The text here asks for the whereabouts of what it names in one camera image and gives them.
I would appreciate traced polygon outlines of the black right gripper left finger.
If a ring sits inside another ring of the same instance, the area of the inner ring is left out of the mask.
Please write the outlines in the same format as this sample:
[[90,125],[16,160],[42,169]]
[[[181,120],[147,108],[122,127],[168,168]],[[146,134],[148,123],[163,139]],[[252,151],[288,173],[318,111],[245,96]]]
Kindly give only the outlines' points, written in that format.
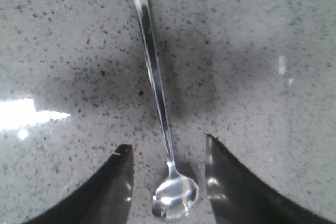
[[26,223],[127,223],[134,186],[133,146],[121,144],[78,189]]

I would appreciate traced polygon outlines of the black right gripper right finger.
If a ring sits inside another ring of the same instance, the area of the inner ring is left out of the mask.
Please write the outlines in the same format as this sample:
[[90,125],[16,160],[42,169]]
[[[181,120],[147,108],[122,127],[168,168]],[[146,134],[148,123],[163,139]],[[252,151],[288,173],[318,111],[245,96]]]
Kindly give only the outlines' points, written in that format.
[[271,188],[210,134],[205,179],[216,223],[331,223]]

